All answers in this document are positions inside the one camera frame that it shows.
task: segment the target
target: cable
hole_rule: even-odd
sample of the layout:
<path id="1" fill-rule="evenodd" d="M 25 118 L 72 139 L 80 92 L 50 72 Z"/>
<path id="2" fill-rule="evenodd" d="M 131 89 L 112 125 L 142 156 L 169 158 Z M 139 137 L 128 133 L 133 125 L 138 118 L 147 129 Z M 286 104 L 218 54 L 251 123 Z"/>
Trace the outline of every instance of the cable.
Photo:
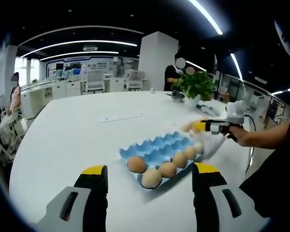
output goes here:
<path id="1" fill-rule="evenodd" d="M 255 128 L 255 131 L 257 131 L 257 129 L 256 129 L 256 124 L 255 124 L 255 121 L 253 120 L 252 116 L 250 116 L 250 115 L 245 115 L 245 117 L 249 117 L 249 118 L 251 119 L 251 121 L 252 121 L 252 123 L 253 123 L 253 126 L 254 126 L 254 128 Z M 252 147 L 251 149 L 252 149 L 252 153 L 251 153 L 251 156 L 250 156 L 250 159 L 249 159 L 249 164 L 248 164 L 248 166 L 247 166 L 247 169 L 246 169 L 245 174 L 247 173 L 247 171 L 248 171 L 248 169 L 249 169 L 250 162 L 251 162 L 251 160 L 252 160 L 252 156 L 253 156 L 253 151 L 254 151 L 255 148 Z"/>

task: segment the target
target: window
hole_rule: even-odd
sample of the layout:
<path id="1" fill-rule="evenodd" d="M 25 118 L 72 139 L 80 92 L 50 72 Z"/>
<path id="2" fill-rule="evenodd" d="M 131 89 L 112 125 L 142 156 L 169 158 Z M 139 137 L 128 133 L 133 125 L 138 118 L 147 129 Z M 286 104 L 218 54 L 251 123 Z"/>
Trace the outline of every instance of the window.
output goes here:
<path id="1" fill-rule="evenodd" d="M 40 79 L 40 61 L 38 59 L 31 59 L 30 82 L 35 79 Z"/>
<path id="2" fill-rule="evenodd" d="M 27 84 L 27 58 L 18 58 L 15 60 L 14 72 L 19 73 L 19 85 Z"/>

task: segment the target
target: blue egg carton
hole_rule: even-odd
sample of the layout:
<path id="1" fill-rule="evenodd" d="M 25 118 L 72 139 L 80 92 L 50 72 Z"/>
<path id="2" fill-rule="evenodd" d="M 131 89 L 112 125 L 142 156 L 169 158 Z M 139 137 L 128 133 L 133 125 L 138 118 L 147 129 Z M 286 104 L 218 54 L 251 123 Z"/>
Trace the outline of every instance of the blue egg carton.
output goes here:
<path id="1" fill-rule="evenodd" d="M 121 148 L 119 150 L 119 153 L 126 164 L 128 164 L 128 160 L 130 157 L 139 156 L 144 159 L 148 169 L 157 169 L 164 162 L 170 162 L 178 151 L 184 151 L 188 146 L 191 146 L 193 144 L 194 142 L 191 141 L 189 138 L 175 131 L 173 133 L 168 133 L 165 136 L 157 136 L 154 140 L 144 140 L 141 145 L 132 144 L 127 150 Z M 188 160 L 185 168 L 177 168 L 176 174 L 186 169 L 193 162 L 193 160 Z M 141 180 L 143 174 L 134 172 L 131 173 L 142 187 Z M 170 178 L 163 177 L 161 183 L 157 187 L 161 186 L 168 180 L 170 180 Z"/>

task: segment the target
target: ceiling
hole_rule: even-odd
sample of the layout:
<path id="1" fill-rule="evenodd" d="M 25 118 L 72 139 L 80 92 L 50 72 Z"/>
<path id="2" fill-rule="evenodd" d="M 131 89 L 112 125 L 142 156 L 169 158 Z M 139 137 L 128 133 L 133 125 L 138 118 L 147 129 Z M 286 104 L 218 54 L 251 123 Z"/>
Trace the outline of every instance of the ceiling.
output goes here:
<path id="1" fill-rule="evenodd" d="M 290 88 L 290 58 L 284 51 L 274 26 L 277 13 L 260 1 L 198 0 L 214 18 L 223 35 L 218 35 L 207 19 L 188 0 L 104 0 L 84 4 L 60 6 L 41 5 L 35 10 L 20 12 L 10 25 L 10 43 L 24 41 L 47 31 L 101 25 L 125 28 L 76 28 L 60 30 L 35 38 L 18 47 L 18 56 L 57 43 L 77 40 L 110 40 L 137 44 L 127 46 L 94 43 L 100 51 L 118 51 L 119 56 L 137 58 L 142 37 L 161 31 L 179 40 L 182 56 L 205 69 L 211 70 L 214 54 L 218 69 L 239 76 L 230 53 L 236 55 L 243 79 L 275 92 Z M 28 55 L 42 59 L 63 53 L 79 52 L 84 43 L 48 48 Z M 266 85 L 256 81 L 257 76 Z"/>

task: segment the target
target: table surface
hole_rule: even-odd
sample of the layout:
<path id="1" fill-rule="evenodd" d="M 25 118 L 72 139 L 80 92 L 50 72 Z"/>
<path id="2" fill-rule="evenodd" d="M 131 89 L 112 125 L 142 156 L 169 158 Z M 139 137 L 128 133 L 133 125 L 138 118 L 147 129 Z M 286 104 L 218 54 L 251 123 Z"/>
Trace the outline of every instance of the table surface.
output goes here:
<path id="1" fill-rule="evenodd" d="M 225 118 L 225 104 L 212 100 Z M 16 154 L 10 196 L 28 222 L 38 222 L 46 205 L 73 186 L 87 167 L 108 166 L 106 230 L 195 231 L 191 173 L 171 186 L 146 193 L 120 159 L 119 148 L 174 131 L 188 117 L 209 117 L 165 92 L 103 93 L 51 101 L 27 131 Z M 222 135 L 210 135 L 224 141 Z M 245 177 L 249 148 L 225 140 L 208 161 L 229 184 Z"/>

